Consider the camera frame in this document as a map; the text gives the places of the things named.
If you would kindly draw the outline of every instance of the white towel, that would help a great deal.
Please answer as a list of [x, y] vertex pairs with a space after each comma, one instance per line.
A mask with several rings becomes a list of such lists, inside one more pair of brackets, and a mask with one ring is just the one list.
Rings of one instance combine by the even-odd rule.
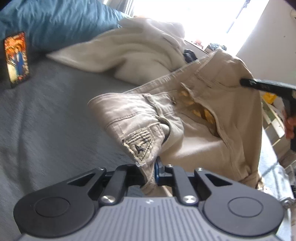
[[124, 18], [119, 24], [122, 28], [52, 52], [47, 57], [90, 72], [104, 72], [115, 67], [115, 78], [136, 85], [186, 65], [184, 28], [180, 23]]

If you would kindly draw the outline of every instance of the window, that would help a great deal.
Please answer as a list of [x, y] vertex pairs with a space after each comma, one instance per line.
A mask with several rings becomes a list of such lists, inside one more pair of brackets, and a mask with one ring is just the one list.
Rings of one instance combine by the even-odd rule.
[[180, 22], [185, 40], [198, 39], [205, 47], [210, 42], [225, 45], [229, 53], [236, 55], [267, 3], [268, 0], [136, 0], [134, 15]]

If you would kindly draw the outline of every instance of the pants waistband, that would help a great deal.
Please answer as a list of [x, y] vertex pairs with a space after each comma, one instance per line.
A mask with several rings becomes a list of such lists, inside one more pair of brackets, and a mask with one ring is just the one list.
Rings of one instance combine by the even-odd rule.
[[95, 108], [94, 113], [103, 120], [101, 124], [106, 129], [116, 121], [139, 113], [159, 116], [172, 113], [184, 106], [181, 102], [176, 103], [175, 99], [178, 99], [177, 90], [155, 95], [108, 93], [91, 99], [88, 105], [90, 109]]
[[233, 57], [231, 55], [221, 49], [218, 49], [198, 61], [194, 61], [166, 76], [152, 80], [144, 85], [126, 91], [125, 93], [156, 94], [167, 91], [169, 92], [178, 89], [181, 82], [185, 83], [189, 87], [194, 87], [199, 84], [199, 82], [196, 82], [197, 78], [205, 81], [207, 86], [211, 86], [214, 79], [218, 80], [220, 78], [219, 73], [232, 58]]

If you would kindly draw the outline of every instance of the hand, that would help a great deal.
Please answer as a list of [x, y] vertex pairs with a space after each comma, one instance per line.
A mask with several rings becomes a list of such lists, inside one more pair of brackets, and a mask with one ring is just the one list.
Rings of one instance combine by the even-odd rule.
[[294, 138], [294, 127], [296, 126], [296, 116], [287, 118], [287, 113], [284, 110], [283, 115], [285, 117], [284, 126], [285, 126], [285, 134], [287, 139]]

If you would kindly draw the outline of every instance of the circular pad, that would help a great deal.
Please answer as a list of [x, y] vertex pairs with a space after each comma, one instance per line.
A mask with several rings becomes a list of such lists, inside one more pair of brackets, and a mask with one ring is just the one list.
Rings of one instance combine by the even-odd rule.
[[228, 203], [228, 208], [236, 216], [252, 218], [262, 212], [263, 205], [256, 199], [250, 197], [237, 197]]
[[70, 203], [61, 197], [44, 198], [35, 204], [36, 212], [47, 218], [58, 217], [64, 214], [69, 207]]

